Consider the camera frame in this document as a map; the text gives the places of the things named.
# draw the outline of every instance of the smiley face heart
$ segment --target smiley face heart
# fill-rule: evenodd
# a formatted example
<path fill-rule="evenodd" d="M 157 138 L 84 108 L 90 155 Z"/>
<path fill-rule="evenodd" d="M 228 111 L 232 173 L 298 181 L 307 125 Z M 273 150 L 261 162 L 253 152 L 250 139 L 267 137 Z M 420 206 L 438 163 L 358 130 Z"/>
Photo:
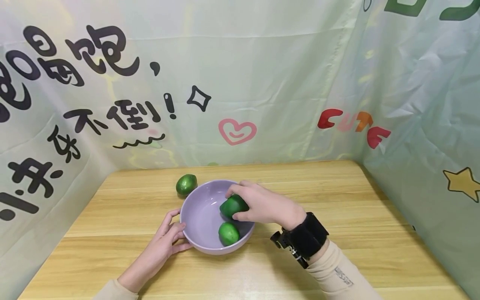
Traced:
<path fill-rule="evenodd" d="M 234 132 L 228 132 L 227 135 L 227 133 L 225 132 L 226 124 L 232 124 Z M 239 132 L 245 127 L 249 127 L 251 129 L 250 134 L 248 134 L 247 136 L 245 136 L 244 133 Z M 220 134 L 227 143 L 229 143 L 231 146 L 234 146 L 251 140 L 257 134 L 257 126 L 255 126 L 255 124 L 253 124 L 252 122 L 244 122 L 242 124 L 238 124 L 238 122 L 234 119 L 223 119 L 218 124 L 218 131 L 220 131 Z M 230 139 L 229 136 L 238 140 L 233 141 Z"/>

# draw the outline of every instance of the wood grain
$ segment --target wood grain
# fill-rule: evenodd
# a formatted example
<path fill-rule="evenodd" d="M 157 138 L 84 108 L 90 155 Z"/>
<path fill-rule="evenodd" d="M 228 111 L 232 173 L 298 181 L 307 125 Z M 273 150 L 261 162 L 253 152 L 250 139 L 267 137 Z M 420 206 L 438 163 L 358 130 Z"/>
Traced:
<path fill-rule="evenodd" d="M 468 299 L 370 176 L 349 161 L 113 173 L 19 299 L 91 299 L 143 250 L 165 213 L 181 206 L 175 183 L 186 173 L 199 183 L 249 179 L 295 199 L 386 300 Z M 172 257 L 142 299 L 323 299 L 291 255 L 270 242 L 276 230 L 258 224 L 229 255 L 190 250 Z"/>

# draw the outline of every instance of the yellow star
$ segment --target yellow star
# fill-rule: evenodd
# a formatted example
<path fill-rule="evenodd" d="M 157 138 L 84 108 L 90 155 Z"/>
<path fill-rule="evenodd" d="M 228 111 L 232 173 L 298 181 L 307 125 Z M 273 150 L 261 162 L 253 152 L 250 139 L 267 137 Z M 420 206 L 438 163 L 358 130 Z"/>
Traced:
<path fill-rule="evenodd" d="M 448 190 L 452 192 L 462 192 L 473 201 L 479 202 L 477 192 L 480 192 L 480 182 L 473 179 L 472 170 L 465 168 L 458 173 L 444 170 L 444 175 L 448 179 Z"/>

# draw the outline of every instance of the bowl rim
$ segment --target bowl rim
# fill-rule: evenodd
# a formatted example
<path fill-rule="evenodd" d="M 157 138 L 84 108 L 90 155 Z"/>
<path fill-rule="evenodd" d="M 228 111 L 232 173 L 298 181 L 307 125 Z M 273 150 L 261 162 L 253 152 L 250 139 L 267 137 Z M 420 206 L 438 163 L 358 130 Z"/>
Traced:
<path fill-rule="evenodd" d="M 195 188 L 195 190 L 199 189 L 200 187 L 206 185 L 206 184 L 209 184 L 211 182 L 214 182 L 214 181 L 228 181 L 228 182 L 231 182 L 232 184 L 238 184 L 238 182 L 236 181 L 233 181 L 233 180 L 228 180 L 228 179 L 215 179 L 215 180 L 210 180 L 210 181 L 207 181 L 201 185 L 199 185 L 198 187 Z M 183 211 L 183 207 L 185 206 L 185 203 L 187 203 L 187 200 L 188 198 L 190 197 L 190 195 L 192 195 L 195 190 L 193 190 L 188 196 L 187 198 L 185 198 L 185 200 L 183 201 L 183 204 L 180 208 L 180 222 L 182 222 L 182 211 Z M 243 238 L 241 238 L 240 240 L 236 241 L 235 243 L 229 245 L 229 246 L 225 246 L 225 247 L 222 247 L 222 248 L 207 248 L 207 247 L 204 247 L 204 246 L 200 246 L 199 244 L 197 244 L 196 242 L 194 242 L 189 236 L 188 234 L 183 231 L 183 235 L 185 236 L 185 238 L 188 240 L 188 242 L 190 244 L 192 244 L 193 246 L 195 247 L 198 247 L 198 248 L 201 248 L 201 249 L 204 249 L 206 251 L 222 251 L 222 250 L 228 250 L 230 248 L 234 248 L 236 245 L 238 245 L 239 243 L 241 243 L 243 240 L 247 239 L 250 237 L 250 235 L 253 233 L 253 229 L 255 228 L 255 222 L 249 222 L 249 223 L 252 223 L 252 228 L 250 228 L 247 232 L 247 234 L 245 234 L 243 236 Z"/>

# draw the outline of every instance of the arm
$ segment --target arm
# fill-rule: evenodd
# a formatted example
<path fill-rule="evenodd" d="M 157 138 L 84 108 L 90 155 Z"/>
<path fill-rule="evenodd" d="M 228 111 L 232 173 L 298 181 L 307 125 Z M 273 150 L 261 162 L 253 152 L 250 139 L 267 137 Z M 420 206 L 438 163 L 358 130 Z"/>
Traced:
<path fill-rule="evenodd" d="M 167 213 L 145 250 L 118 279 L 107 282 L 93 300 L 137 300 L 138 292 L 160 271 L 170 256 L 192 247 L 187 242 L 175 244 L 185 238 L 185 224 L 171 224 L 172 218 L 179 213 L 180 209 Z"/>
<path fill-rule="evenodd" d="M 233 216 L 239 221 L 277 223 L 292 230 L 307 216 L 291 199 L 246 180 L 232 185 L 226 196 L 233 193 L 240 195 L 250 208 Z M 307 272 L 317 280 L 328 300 L 382 299 L 356 266 L 328 239 L 308 264 Z"/>

